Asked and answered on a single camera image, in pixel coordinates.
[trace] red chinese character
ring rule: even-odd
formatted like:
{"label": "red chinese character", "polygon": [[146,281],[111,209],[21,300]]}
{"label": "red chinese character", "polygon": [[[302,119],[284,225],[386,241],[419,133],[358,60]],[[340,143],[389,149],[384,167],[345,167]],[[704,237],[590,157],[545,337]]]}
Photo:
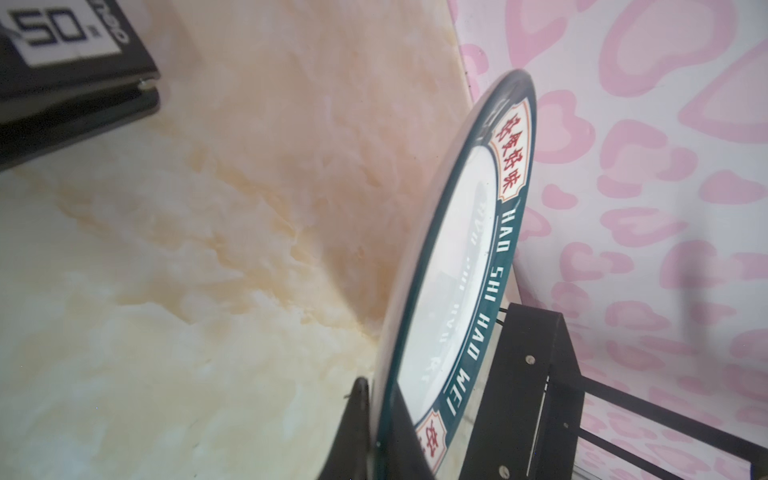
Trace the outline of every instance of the red chinese character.
{"label": "red chinese character", "polygon": [[520,180],[520,171],[513,170],[512,173],[510,173],[504,178],[504,186],[503,186],[504,190],[502,191],[502,193],[506,192],[509,187],[514,186],[518,182],[518,180]]}
{"label": "red chinese character", "polygon": [[506,155],[507,150],[509,148],[514,148],[518,146],[518,140],[520,139],[520,134],[522,133],[523,132],[519,131],[516,134],[512,134],[512,136],[509,138],[509,141],[506,144],[504,144],[504,151],[502,151],[502,155]]}
{"label": "red chinese character", "polygon": [[504,124],[504,127],[502,127],[502,131],[498,132],[496,134],[496,140],[502,141],[504,140],[504,137],[507,136],[508,133],[512,131],[512,127],[520,123],[520,118],[518,118],[518,115],[515,114],[514,117],[507,120],[507,123]]}
{"label": "red chinese character", "polygon": [[523,149],[518,148],[517,150],[509,154],[509,157],[506,157],[504,159],[504,170],[514,167],[515,164],[518,163],[519,161],[522,161],[522,159],[523,159]]}
{"label": "red chinese character", "polygon": [[429,449],[429,454],[434,458],[435,450],[437,450],[439,446],[437,443],[437,430],[435,430],[434,420],[429,423],[425,433],[427,435],[427,448]]}

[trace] plate with chinese characters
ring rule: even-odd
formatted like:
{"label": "plate with chinese characters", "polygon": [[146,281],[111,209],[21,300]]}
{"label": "plate with chinese characters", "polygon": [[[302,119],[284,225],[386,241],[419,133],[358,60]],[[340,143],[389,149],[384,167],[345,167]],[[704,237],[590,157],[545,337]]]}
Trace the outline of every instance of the plate with chinese characters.
{"label": "plate with chinese characters", "polygon": [[535,133],[531,78],[509,72],[458,133],[399,265],[372,385],[371,439],[386,447],[399,389],[433,472],[456,434],[502,305]]}

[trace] beige marble countertop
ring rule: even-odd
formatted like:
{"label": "beige marble countertop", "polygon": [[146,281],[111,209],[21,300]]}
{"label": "beige marble countertop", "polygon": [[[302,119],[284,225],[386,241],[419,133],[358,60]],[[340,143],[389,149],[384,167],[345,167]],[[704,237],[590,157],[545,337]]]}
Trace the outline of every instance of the beige marble countertop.
{"label": "beige marble countertop", "polygon": [[0,174],[0,478],[314,478],[470,102],[443,0],[127,0],[141,120]]}

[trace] pink heart wallpaper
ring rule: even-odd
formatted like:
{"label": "pink heart wallpaper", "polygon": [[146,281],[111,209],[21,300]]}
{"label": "pink heart wallpaper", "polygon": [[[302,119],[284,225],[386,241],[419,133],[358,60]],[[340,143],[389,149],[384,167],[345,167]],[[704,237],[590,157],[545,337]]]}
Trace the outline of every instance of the pink heart wallpaper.
{"label": "pink heart wallpaper", "polygon": [[[451,0],[473,99],[526,69],[535,171],[524,304],[582,373],[768,446],[768,8],[735,0]],[[748,464],[594,397],[584,429],[691,480]],[[588,442],[576,465],[651,480]]]}

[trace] plate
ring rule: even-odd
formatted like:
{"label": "plate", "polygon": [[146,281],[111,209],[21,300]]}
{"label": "plate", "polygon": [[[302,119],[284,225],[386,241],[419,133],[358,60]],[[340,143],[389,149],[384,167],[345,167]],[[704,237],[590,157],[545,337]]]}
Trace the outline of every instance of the plate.
{"label": "plate", "polygon": [[472,109],[435,175],[382,329],[371,397],[375,452],[386,447],[398,386],[433,472],[448,451],[502,305],[535,125],[531,77],[509,72]]}

